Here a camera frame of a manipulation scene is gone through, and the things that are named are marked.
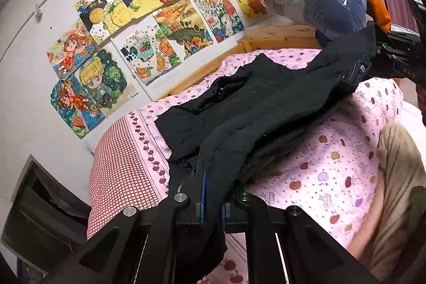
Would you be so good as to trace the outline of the flying girl drawing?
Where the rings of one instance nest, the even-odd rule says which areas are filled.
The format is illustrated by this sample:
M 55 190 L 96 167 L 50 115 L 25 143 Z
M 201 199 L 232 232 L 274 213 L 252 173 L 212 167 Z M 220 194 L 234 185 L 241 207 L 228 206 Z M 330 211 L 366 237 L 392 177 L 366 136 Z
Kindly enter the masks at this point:
M 81 19 L 51 46 L 46 56 L 59 79 L 67 79 L 97 50 L 97 43 Z

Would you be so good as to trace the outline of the dark wooden cabinet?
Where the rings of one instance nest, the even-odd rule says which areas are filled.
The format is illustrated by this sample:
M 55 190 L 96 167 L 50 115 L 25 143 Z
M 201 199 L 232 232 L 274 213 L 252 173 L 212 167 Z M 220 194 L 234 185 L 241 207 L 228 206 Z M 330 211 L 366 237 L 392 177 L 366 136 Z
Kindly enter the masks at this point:
M 86 242 L 91 207 L 28 157 L 11 198 L 1 243 L 47 275 Z

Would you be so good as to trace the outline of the dinosaur landscape drawing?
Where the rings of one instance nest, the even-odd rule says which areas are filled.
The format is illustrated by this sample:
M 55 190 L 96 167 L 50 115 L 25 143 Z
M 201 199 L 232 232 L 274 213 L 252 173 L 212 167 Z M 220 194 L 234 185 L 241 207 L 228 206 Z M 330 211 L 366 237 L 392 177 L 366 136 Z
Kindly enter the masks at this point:
M 211 46 L 213 40 L 190 0 L 179 0 L 153 13 L 166 38 L 182 46 L 185 58 Z

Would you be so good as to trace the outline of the red 2024 festival drawing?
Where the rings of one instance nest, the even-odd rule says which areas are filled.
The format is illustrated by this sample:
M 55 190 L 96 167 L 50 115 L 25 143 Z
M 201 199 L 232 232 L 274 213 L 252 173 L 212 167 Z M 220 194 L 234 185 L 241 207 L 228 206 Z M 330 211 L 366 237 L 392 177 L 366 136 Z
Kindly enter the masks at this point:
M 209 25 L 218 43 L 244 31 L 243 22 L 230 0 L 192 1 Z

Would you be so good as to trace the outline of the orange girl blue drawing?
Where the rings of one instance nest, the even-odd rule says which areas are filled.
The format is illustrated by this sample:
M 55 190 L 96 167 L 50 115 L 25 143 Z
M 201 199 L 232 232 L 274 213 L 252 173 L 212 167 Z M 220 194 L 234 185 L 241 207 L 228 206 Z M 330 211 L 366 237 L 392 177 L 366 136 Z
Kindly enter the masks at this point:
M 51 91 L 51 105 L 80 139 L 104 121 L 105 115 L 72 74 L 60 79 Z

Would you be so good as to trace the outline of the wooden bed frame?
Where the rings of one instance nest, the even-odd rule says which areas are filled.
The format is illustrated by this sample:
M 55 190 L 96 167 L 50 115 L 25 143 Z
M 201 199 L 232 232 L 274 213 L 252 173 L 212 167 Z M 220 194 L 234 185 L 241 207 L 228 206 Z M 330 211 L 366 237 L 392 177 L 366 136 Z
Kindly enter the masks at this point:
M 200 82 L 205 76 L 215 72 L 222 61 L 230 55 L 251 53 L 255 50 L 279 50 L 284 48 L 320 49 L 316 31 L 305 24 L 289 24 L 273 27 L 248 29 L 237 45 L 225 51 L 217 58 L 199 67 L 187 77 L 163 92 L 155 101 L 181 93 L 183 90 Z

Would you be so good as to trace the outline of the orange fruit drawing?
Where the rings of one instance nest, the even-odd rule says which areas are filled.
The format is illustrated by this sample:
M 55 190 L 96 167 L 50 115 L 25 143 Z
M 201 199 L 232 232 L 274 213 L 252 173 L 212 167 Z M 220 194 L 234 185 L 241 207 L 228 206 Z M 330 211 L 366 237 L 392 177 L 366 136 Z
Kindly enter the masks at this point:
M 152 16 L 132 30 L 119 46 L 119 52 L 145 86 L 182 63 L 181 56 Z

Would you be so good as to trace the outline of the black coat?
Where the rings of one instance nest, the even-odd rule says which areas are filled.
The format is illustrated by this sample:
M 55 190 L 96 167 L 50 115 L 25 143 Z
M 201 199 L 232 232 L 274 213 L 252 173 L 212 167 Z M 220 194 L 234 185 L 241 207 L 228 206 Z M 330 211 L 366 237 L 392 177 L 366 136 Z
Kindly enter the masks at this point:
M 234 184 L 293 151 L 355 92 L 375 56 L 376 32 L 377 26 L 370 25 L 338 39 L 298 70 L 260 54 L 156 119 L 172 152 L 170 190 L 176 191 L 197 169 L 207 173 L 207 224 L 200 241 L 185 243 L 179 283 L 197 282 L 222 260 L 220 213 Z

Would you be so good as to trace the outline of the beige knit sleeve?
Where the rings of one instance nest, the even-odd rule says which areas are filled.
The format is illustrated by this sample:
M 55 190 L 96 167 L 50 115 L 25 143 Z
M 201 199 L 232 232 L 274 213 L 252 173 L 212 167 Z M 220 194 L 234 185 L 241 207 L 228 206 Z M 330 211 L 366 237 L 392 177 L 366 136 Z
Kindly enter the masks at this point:
M 398 122 L 382 129 L 378 150 L 384 176 L 383 209 L 365 264 L 377 280 L 385 282 L 425 212 L 425 167 L 413 138 Z

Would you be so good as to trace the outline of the black yellow moon drawing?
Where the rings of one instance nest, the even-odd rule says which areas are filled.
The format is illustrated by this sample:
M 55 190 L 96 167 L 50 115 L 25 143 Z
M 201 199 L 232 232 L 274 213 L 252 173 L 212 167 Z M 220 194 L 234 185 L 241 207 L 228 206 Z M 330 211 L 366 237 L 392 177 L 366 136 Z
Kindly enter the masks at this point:
M 123 0 L 79 0 L 74 8 L 98 45 L 132 21 Z

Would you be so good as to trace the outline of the pink apple print quilt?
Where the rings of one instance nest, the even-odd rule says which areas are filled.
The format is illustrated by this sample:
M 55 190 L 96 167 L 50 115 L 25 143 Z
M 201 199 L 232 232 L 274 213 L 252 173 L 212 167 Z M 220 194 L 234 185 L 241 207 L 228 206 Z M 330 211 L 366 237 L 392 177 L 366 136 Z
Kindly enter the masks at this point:
M 157 117 L 198 97 L 214 80 L 233 75 L 255 57 L 231 55 L 201 83 L 129 112 L 109 127 L 95 150 L 89 178 L 87 236 L 125 207 L 152 208 L 166 196 L 171 150 L 154 124 Z M 291 154 L 262 171 L 248 191 L 276 208 L 299 205 L 366 266 L 384 199 L 378 141 L 390 122 L 407 129 L 402 109 L 402 91 L 392 80 L 361 83 Z

